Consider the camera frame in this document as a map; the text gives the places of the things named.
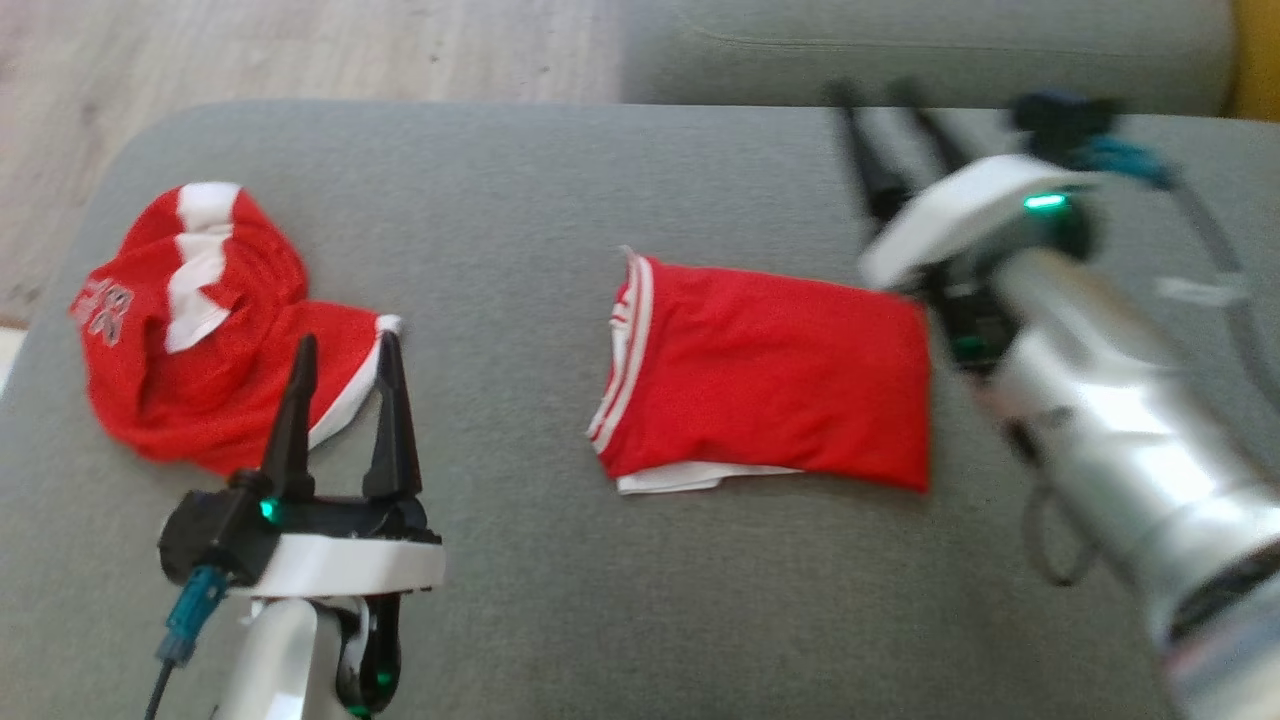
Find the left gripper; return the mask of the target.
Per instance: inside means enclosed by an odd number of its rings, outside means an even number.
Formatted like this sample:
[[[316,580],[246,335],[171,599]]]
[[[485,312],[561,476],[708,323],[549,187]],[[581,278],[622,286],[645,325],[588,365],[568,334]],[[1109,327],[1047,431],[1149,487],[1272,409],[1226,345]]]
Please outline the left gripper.
[[[310,407],[317,386],[317,340],[305,334],[294,352],[260,471],[271,497],[314,497],[308,471]],[[259,580],[236,588],[255,598],[369,597],[429,591],[445,579],[443,539],[428,525],[419,450],[399,336],[379,341],[378,430],[364,498],[315,498],[308,503],[266,501],[262,514],[278,533]]]

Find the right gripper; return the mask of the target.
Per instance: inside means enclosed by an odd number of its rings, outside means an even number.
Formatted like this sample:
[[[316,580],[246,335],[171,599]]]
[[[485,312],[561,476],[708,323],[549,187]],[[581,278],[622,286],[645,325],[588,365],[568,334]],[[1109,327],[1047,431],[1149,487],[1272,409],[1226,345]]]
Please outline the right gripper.
[[[1098,184],[1096,170],[1070,170],[1030,155],[974,160],[963,138],[925,105],[922,86],[914,78],[897,78],[888,86],[890,99],[945,177],[910,199],[906,179],[872,142],[856,87],[849,79],[832,79],[826,94],[867,211],[882,231],[859,258],[867,288],[888,290],[915,269],[959,255],[1020,215],[1028,197]]]

